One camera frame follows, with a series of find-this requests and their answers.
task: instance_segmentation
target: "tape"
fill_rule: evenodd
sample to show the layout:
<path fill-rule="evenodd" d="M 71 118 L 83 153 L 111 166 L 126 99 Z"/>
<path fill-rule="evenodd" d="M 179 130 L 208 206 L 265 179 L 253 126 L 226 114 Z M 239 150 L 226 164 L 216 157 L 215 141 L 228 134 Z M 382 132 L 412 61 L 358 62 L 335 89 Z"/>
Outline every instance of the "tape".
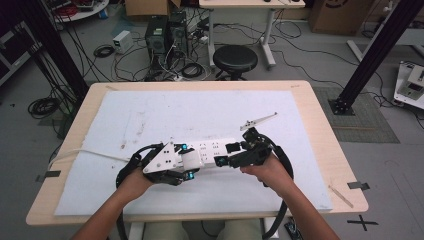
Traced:
<path fill-rule="evenodd" d="M 59 177 L 60 171 L 47 171 L 44 176 L 38 175 L 35 179 L 36 182 L 44 182 L 44 179 L 48 177 Z"/>
<path fill-rule="evenodd" d="M 350 189 L 357 189 L 360 188 L 362 191 L 370 189 L 370 185 L 368 183 L 361 183 L 361 182 L 351 182 L 347 183 Z"/>
<path fill-rule="evenodd" d="M 353 223 L 353 224 L 361 224 L 362 227 L 364 228 L 364 231 L 368 231 L 367 229 L 367 224 L 368 225 L 378 225 L 377 222 L 371 222 L 371 221 L 364 221 L 364 218 L 362 217 L 362 215 L 359 215 L 359 219 L 360 221 L 356 221 L 356 220 L 347 220 L 347 223 Z"/>

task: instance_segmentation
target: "black metal pole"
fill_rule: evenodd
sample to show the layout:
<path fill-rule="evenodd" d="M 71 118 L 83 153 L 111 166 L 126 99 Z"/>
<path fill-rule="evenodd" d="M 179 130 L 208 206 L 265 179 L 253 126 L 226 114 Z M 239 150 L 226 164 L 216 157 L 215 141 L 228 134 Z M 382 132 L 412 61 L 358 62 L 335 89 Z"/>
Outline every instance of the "black metal pole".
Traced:
<path fill-rule="evenodd" d="M 402 0 L 399 2 L 345 89 L 336 100 L 330 101 L 335 114 L 345 114 L 351 109 L 359 93 L 423 6 L 423 0 Z"/>
<path fill-rule="evenodd" d="M 20 15 L 29 27 L 34 37 L 43 47 L 62 73 L 80 106 L 87 95 L 88 85 L 75 65 L 71 55 L 54 29 L 41 0 L 16 1 Z"/>

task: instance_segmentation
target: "hand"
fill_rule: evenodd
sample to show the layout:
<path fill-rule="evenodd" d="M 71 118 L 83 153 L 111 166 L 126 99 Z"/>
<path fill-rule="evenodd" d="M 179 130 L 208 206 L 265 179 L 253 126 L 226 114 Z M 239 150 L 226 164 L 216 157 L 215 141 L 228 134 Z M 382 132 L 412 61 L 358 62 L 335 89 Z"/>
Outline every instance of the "hand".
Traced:
<path fill-rule="evenodd" d="M 141 168 L 137 168 L 124 179 L 116 193 L 121 201 L 129 203 L 143 195 L 152 185 L 153 183 L 143 175 Z"/>
<path fill-rule="evenodd" d="M 294 184 L 293 179 L 274 154 L 270 154 L 263 165 L 241 167 L 240 170 L 256 176 L 260 182 L 264 182 L 280 197 L 283 197 L 287 189 Z"/>

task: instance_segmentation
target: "black stool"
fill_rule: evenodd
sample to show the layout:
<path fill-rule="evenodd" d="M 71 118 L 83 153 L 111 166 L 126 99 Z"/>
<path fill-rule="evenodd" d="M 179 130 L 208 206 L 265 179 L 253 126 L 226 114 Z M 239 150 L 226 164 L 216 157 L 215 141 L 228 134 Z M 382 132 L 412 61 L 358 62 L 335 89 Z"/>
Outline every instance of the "black stool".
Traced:
<path fill-rule="evenodd" d="M 213 54 L 213 62 L 221 69 L 216 75 L 216 80 L 226 80 L 228 77 L 230 77 L 231 80 L 246 80 L 241 74 L 256 67 L 258 64 L 258 56 L 247 47 L 226 45 L 215 51 Z M 228 75 L 220 77 L 224 71 L 227 72 Z"/>

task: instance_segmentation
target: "white desk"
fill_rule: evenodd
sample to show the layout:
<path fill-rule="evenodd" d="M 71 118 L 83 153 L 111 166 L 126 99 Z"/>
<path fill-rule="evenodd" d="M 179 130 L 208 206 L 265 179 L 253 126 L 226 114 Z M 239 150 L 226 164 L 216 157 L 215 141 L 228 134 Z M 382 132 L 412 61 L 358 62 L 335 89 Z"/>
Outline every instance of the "white desk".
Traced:
<path fill-rule="evenodd" d="M 71 21 L 76 21 L 76 20 L 80 20 L 80 19 L 83 19 L 83 18 L 87 18 L 87 17 L 93 16 L 94 14 L 99 13 L 100 11 L 105 9 L 108 4 L 109 4 L 109 0 L 98 1 L 98 2 L 94 3 L 93 11 L 87 11 L 87 12 L 78 11 L 77 14 L 75 14 L 74 16 L 71 16 L 71 17 L 57 16 L 57 17 L 55 17 L 55 21 L 56 22 L 71 22 Z"/>
<path fill-rule="evenodd" d="M 326 185 L 337 189 L 338 193 L 328 188 L 333 210 L 328 213 L 364 212 L 368 203 L 360 189 L 349 189 L 348 182 L 356 182 L 356 178 L 346 157 L 331 130 L 317 98 L 306 81 L 249 81 L 249 82 L 190 82 L 190 83 L 99 83 L 91 86 L 87 97 L 76 116 L 71 129 L 59 151 L 63 154 L 78 149 L 90 128 L 93 119 L 108 91 L 199 91 L 199 90 L 285 90 L 293 94 L 310 140 L 318 166 Z M 65 182 L 76 155 L 53 164 L 52 171 L 61 171 L 58 177 L 46 178 L 40 192 L 28 213 L 26 222 L 29 225 L 77 224 L 87 221 L 89 216 L 56 216 L 55 209 L 65 187 Z M 272 217 L 275 213 L 220 213 L 220 214 L 171 214 L 171 215 L 128 215 L 125 220 L 172 221 L 200 219 L 262 218 Z"/>
<path fill-rule="evenodd" d="M 213 24 L 214 24 L 214 9 L 217 8 L 261 8 L 269 9 L 267 17 L 267 26 L 264 37 L 261 38 L 261 47 L 265 52 L 268 68 L 276 65 L 274 57 L 272 56 L 271 49 L 269 48 L 268 41 L 271 34 L 272 22 L 274 19 L 275 9 L 285 8 L 303 8 L 305 3 L 300 0 L 299 2 L 293 2 L 290 0 L 271 0 L 265 2 L 263 0 L 200 0 L 199 4 L 203 8 L 209 9 L 209 63 L 211 67 L 215 67 L 213 62 L 213 54 L 215 53 L 214 36 L 213 36 Z"/>

